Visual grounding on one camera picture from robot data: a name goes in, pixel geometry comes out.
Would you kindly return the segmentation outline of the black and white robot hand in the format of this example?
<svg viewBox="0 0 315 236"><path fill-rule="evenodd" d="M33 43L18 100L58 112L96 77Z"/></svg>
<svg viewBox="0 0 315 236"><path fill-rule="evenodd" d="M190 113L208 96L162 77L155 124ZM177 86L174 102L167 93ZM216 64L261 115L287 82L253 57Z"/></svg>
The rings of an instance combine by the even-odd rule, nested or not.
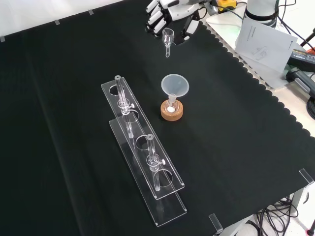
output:
<svg viewBox="0 0 315 236"><path fill-rule="evenodd" d="M198 28L201 19L199 9L203 0L152 0L146 7L146 31L154 37L171 23L185 20L182 31L174 36L174 44L180 45L190 39Z"/></svg>

